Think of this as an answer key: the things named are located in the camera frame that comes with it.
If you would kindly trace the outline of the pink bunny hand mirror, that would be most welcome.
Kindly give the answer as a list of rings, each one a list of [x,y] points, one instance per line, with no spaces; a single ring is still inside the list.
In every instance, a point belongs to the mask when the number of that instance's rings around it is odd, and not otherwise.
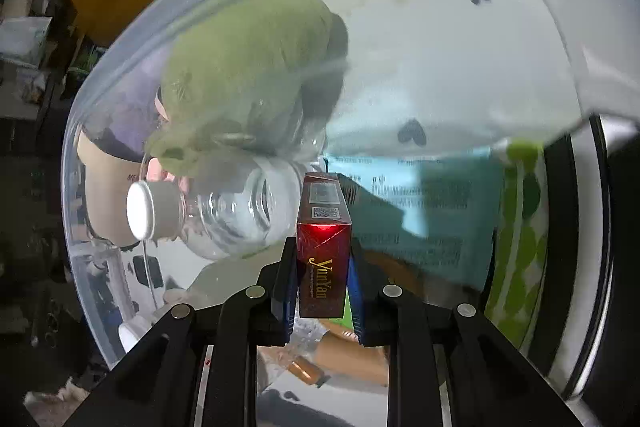
[[[152,132],[150,143],[146,147],[150,159],[146,163],[144,179],[153,182],[178,182],[179,186],[186,190],[192,176],[192,168],[186,162],[183,148],[176,143],[175,137],[171,134],[169,115],[162,101],[160,89],[156,90],[154,107],[158,114],[158,126]]]

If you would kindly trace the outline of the clear plastic storage bin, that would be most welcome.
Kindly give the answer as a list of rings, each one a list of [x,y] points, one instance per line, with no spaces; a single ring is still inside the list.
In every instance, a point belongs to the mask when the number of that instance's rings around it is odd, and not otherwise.
[[[107,49],[80,87],[63,145],[62,194],[72,272],[93,337],[116,365],[168,306],[220,303],[253,280],[284,241],[243,258],[212,261],[174,241],[120,248],[90,228],[84,124],[132,74],[160,80],[171,43],[239,0],[156,0]],[[638,134],[608,153],[611,297],[587,384],[576,397],[597,414],[634,392],[639,329],[629,306],[639,291],[639,0],[322,0],[348,32],[343,88],[313,160],[218,150],[204,161],[250,156],[301,164],[329,156],[422,158],[504,140],[545,149],[592,114],[633,122]],[[426,300],[477,291],[388,254]]]

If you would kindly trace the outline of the purple fluffy cloth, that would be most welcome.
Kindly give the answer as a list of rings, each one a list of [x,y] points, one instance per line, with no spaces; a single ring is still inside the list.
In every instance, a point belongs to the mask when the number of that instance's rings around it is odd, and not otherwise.
[[[155,106],[160,80],[132,74],[87,118],[85,134],[104,153],[139,162],[145,141],[162,120]]]

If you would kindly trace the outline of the clear plastic water bottle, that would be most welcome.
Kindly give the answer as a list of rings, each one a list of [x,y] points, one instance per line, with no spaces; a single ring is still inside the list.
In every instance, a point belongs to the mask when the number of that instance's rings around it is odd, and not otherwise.
[[[179,239],[208,260],[248,257],[294,234],[304,176],[324,170],[321,160],[209,159],[193,178],[132,184],[128,225],[139,241]]]

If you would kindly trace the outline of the cardboard tube with twine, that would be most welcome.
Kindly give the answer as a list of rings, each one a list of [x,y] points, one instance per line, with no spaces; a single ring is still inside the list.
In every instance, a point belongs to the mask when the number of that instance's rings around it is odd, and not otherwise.
[[[295,323],[291,345],[330,375],[386,387],[388,362],[384,348],[362,347],[355,332],[332,320],[303,319]]]

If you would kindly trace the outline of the beige black sun visor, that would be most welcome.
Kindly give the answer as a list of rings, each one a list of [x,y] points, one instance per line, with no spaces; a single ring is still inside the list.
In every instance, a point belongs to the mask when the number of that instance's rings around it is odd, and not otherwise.
[[[85,203],[92,233],[120,248],[136,245],[127,218],[127,194],[139,180],[140,164],[105,153],[83,131],[77,154],[85,167]]]

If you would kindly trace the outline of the red cigarette pack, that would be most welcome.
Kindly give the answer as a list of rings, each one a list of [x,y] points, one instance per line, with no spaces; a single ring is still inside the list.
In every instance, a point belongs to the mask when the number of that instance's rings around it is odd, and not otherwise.
[[[337,176],[307,173],[296,222],[297,259],[303,265],[299,315],[304,319],[343,316],[351,241],[352,219]]]

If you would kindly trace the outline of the green dotted white packet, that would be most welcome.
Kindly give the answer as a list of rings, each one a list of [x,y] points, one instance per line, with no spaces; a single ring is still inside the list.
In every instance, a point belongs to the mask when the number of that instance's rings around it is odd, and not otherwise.
[[[512,345],[528,349],[547,260],[548,191],[541,145],[504,140],[494,148],[504,167],[495,265],[485,317]]]

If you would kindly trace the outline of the green fluffy hat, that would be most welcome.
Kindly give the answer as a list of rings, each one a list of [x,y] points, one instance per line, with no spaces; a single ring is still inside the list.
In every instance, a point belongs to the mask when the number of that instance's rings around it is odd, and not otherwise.
[[[239,0],[183,31],[158,89],[192,172],[218,150],[316,158],[347,52],[344,20],[322,0]]]

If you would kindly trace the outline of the black product box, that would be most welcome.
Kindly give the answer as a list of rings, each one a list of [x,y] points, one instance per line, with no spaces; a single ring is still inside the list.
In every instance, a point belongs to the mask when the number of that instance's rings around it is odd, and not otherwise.
[[[547,175],[547,275],[529,355],[565,399],[587,384],[611,297],[608,153],[637,126],[592,114],[544,149]]]

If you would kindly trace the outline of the light blue plastic packet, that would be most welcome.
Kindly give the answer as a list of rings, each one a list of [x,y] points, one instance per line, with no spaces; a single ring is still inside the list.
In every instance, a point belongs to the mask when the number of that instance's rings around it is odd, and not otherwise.
[[[450,283],[484,288],[504,178],[490,150],[324,159],[341,183],[362,248]]]

